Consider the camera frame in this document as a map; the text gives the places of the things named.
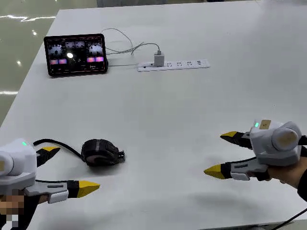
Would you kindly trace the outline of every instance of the pixelated blur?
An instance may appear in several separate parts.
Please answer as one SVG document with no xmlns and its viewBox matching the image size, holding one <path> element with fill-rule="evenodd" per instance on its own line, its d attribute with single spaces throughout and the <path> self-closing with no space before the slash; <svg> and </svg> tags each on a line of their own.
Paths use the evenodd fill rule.
<svg viewBox="0 0 307 230">
<path fill-rule="evenodd" d="M 13 190 L 12 195 L 4 195 L 0 201 L 1 215 L 23 215 L 24 214 L 24 193 L 20 190 Z"/>
</svg>

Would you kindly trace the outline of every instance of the white charging cable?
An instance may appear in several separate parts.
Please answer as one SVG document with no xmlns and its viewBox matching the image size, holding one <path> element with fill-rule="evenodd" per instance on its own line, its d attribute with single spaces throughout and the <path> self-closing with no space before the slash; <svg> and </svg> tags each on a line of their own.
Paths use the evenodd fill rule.
<svg viewBox="0 0 307 230">
<path fill-rule="evenodd" d="M 125 53 L 130 53 L 131 52 L 131 55 L 133 55 L 134 51 L 137 50 L 138 48 L 140 48 L 141 46 L 147 46 L 147 45 L 155 45 L 158 47 L 158 51 L 154 54 L 154 63 L 153 65 L 156 66 L 156 67 L 161 67 L 161 66 L 164 66 L 164 54 L 161 52 L 160 50 L 160 46 L 156 43 L 145 43 L 145 42 L 141 42 L 140 44 L 138 44 L 136 47 L 133 46 L 133 43 L 131 41 L 131 39 L 122 31 L 120 31 L 119 29 L 116 29 L 116 28 L 107 28 L 107 29 L 104 29 L 102 30 L 100 33 L 102 33 L 103 31 L 106 31 L 106 30 L 115 30 L 115 31 L 118 31 L 120 32 L 121 34 L 123 34 L 131 43 L 131 49 L 127 49 L 127 50 L 114 50 L 114 49 L 111 49 L 111 48 L 108 48 L 106 47 L 107 50 L 110 50 L 110 51 L 113 51 L 113 53 L 106 53 L 107 55 L 112 55 L 112 54 L 125 54 Z"/>
</svg>

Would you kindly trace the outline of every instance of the human hand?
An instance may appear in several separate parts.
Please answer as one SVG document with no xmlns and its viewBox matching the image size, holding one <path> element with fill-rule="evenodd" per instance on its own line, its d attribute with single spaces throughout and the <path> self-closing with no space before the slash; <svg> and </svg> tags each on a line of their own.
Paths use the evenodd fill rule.
<svg viewBox="0 0 307 230">
<path fill-rule="evenodd" d="M 16 190 L 13 195 L 3 195 L 0 197 L 0 214 L 1 215 L 23 215 L 24 214 L 24 197 L 21 190 Z M 47 195 L 41 195 L 39 204 L 48 201 Z"/>
<path fill-rule="evenodd" d="M 283 184 L 289 184 L 294 188 L 298 187 L 303 173 L 307 170 L 307 157 L 301 157 L 300 161 L 288 167 L 268 168 L 270 177 L 280 180 Z"/>
</svg>

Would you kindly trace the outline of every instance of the power strip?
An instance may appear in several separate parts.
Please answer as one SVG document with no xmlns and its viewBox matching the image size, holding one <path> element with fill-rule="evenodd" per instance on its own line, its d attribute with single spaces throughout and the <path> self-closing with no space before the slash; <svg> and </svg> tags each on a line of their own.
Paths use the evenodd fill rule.
<svg viewBox="0 0 307 230">
<path fill-rule="evenodd" d="M 138 64 L 137 70 L 138 72 L 144 72 L 172 69 L 199 69 L 208 68 L 210 66 L 211 65 L 207 59 L 200 59 L 196 61 L 166 61 L 162 67 L 155 67 L 153 62 L 144 62 Z"/>
</svg>

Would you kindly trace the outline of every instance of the reflective floor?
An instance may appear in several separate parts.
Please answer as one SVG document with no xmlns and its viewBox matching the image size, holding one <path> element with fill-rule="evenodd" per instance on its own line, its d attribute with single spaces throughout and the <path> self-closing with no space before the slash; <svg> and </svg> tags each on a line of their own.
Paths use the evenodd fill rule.
<svg viewBox="0 0 307 230">
<path fill-rule="evenodd" d="M 59 9 L 204 0 L 0 0 L 0 125 Z M 284 229 L 306 229 L 304 221 Z"/>
</svg>

